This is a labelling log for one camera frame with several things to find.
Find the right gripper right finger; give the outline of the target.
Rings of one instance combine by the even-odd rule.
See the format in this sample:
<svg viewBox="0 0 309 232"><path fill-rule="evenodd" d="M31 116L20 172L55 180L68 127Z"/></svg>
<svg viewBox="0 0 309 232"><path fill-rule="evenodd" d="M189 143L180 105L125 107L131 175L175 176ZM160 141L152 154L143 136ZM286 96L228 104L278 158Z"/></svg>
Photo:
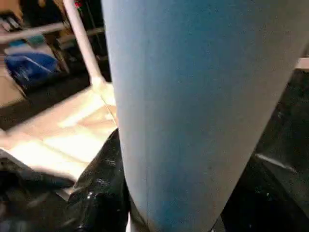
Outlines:
<svg viewBox="0 0 309 232"><path fill-rule="evenodd" d="M307 232L309 219L258 159L250 158L223 212L227 232Z"/></svg>

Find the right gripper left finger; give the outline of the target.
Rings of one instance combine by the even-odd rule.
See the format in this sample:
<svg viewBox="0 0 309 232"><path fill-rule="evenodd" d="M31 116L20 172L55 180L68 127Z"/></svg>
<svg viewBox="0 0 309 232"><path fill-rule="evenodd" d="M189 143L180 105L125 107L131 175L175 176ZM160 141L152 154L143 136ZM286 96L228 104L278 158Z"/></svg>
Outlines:
<svg viewBox="0 0 309 232"><path fill-rule="evenodd" d="M64 212L65 232L124 232L130 210L119 131L82 172Z"/></svg>

